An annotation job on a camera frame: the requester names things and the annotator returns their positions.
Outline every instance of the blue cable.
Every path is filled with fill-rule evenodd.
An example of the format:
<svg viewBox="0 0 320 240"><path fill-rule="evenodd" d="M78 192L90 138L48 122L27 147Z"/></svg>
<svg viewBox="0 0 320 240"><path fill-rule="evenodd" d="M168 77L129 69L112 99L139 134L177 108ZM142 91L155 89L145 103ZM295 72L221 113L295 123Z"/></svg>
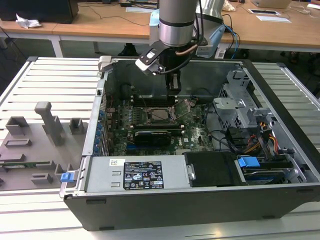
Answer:
<svg viewBox="0 0 320 240"><path fill-rule="evenodd" d="M230 33L235 37L235 49L234 49L234 53L233 53L233 55L232 55L232 57L231 57L231 59L233 59L233 58L235 57L236 52L237 52L238 47L239 47L237 35L234 33L234 31L233 31L229 26L227 26L227 25L224 25L224 26L225 26L225 27L230 31Z"/></svg>

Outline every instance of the floor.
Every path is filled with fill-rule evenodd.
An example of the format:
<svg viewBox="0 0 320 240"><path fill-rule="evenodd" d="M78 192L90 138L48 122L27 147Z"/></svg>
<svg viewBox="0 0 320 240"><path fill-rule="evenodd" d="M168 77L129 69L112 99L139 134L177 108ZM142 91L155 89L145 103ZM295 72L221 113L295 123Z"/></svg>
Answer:
<svg viewBox="0 0 320 240"><path fill-rule="evenodd" d="M55 57L51 42L40 39L14 39L8 43L7 49L0 49L0 92L2 93L10 81L15 77L25 59L18 51L15 44L23 52L26 57ZM101 54L94 53L94 46L92 42L85 41L63 41L63 50L66 58L99 58L101 55L116 56L124 47L123 43L108 43L99 42L99 50ZM145 44L136 44L136 50L141 53L147 46ZM242 58L240 52L236 57ZM281 56L279 51L265 51L265 50L250 50L249 57L253 62L271 62L284 63L295 76L313 92L317 84L320 82L320 77L311 75L308 72L309 53L303 52L300 54L298 64L292 64L288 61L287 56Z"/></svg>

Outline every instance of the white cloth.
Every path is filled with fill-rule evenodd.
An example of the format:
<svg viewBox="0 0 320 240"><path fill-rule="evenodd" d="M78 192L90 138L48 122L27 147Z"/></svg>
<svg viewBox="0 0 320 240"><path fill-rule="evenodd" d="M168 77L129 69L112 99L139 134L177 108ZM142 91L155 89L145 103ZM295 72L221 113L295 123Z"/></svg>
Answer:
<svg viewBox="0 0 320 240"><path fill-rule="evenodd" d="M28 28L35 28L35 27L41 27L42 25L39 23L38 20L28 20L23 17L18 16L16 14L16 20L15 22L22 28L28 29Z"/></svg>
<svg viewBox="0 0 320 240"><path fill-rule="evenodd" d="M223 11L227 11L227 12L235 12L235 11L236 11L236 9L234 8L234 6L232 6L232 5L230 4L230 2L228 2L228 0L224 0L222 10L223 10Z"/></svg>

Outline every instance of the motherboard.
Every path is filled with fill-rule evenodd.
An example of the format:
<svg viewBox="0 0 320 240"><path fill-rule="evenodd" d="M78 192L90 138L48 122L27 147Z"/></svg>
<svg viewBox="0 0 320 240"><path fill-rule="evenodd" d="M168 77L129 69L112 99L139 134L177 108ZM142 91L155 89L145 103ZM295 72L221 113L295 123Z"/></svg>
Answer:
<svg viewBox="0 0 320 240"><path fill-rule="evenodd" d="M156 105L135 106L122 100L106 108L110 156L182 155L214 149L203 122L205 104L185 98L172 106Z"/></svg>

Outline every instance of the sticker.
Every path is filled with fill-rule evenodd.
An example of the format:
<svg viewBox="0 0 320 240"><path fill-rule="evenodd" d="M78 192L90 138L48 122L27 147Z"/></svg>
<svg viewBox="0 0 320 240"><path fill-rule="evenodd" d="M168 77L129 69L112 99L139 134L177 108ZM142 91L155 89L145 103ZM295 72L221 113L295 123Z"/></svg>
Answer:
<svg viewBox="0 0 320 240"><path fill-rule="evenodd" d="M24 169L26 168L23 165L11 165L11 166L3 166L5 169Z"/></svg>
<svg viewBox="0 0 320 240"><path fill-rule="evenodd" d="M116 158L111 158L110 159L110 166L123 166L125 163L125 159L116 159Z"/></svg>
<svg viewBox="0 0 320 240"><path fill-rule="evenodd" d="M123 164L123 188L125 190L147 190L164 188L164 176L161 161L123 161Z"/></svg>

